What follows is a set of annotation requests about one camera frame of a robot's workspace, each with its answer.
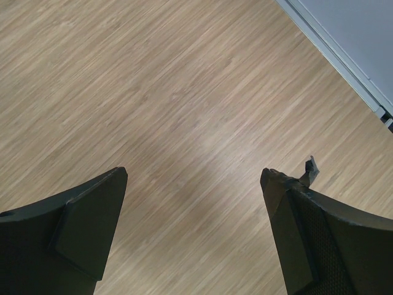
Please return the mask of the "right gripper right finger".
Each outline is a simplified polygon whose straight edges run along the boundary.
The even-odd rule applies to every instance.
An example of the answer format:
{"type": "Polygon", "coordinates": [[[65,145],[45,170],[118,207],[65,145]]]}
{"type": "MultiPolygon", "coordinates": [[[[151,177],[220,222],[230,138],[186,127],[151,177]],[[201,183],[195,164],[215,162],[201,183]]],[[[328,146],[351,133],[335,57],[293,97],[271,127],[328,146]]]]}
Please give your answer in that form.
{"type": "Polygon", "coordinates": [[[392,220],[312,190],[318,173],[260,177],[287,293],[391,294],[392,220]]]}

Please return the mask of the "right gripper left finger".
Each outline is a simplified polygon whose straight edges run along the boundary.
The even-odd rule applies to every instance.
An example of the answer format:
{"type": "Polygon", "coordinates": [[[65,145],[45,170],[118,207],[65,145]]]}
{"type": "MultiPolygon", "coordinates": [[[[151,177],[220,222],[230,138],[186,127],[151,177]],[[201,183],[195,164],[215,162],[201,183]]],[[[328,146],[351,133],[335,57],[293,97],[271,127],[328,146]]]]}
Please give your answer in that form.
{"type": "Polygon", "coordinates": [[[128,174],[86,183],[1,213],[1,294],[93,294],[102,280],[128,174]]]}

